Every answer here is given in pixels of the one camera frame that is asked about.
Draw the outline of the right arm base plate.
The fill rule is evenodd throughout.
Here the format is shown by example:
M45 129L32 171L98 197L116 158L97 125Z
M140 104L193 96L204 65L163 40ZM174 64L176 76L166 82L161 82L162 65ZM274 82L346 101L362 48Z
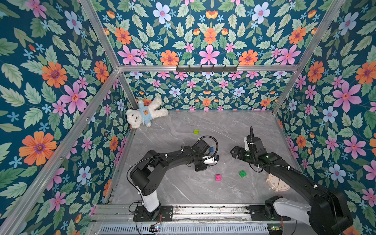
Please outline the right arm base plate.
M291 221L287 216L281 216L268 205L249 205L246 210L250 212L251 218L254 221Z

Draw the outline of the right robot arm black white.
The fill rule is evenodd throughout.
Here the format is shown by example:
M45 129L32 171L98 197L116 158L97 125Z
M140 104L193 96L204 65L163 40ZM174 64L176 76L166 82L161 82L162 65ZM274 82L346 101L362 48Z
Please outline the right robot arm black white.
M265 201L264 213L267 217L279 215L298 220L309 225L318 235L339 235L353 225L353 217L342 192L315 183L278 154L268 153L262 140L254 136L252 128L244 142L246 148L236 146L230 151L233 158L277 177L305 199L305 203L298 203L273 196Z

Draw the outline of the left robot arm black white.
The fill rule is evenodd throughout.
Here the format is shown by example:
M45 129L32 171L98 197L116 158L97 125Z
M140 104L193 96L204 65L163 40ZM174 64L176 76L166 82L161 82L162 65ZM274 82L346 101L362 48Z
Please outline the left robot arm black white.
M218 163L218 148L217 139L206 135L191 146L182 145L177 151L169 153L148 151L126 173L127 181L141 197L144 211L155 214L160 210L161 203L157 196L157 188L168 170L181 165L188 167L193 165L196 172L205 171Z

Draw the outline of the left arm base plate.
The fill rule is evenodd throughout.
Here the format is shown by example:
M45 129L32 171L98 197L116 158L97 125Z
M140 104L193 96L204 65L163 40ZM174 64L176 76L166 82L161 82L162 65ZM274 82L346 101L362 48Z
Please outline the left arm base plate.
M134 222L171 222L173 206L159 206L153 212L149 212L144 206L137 206L134 212Z

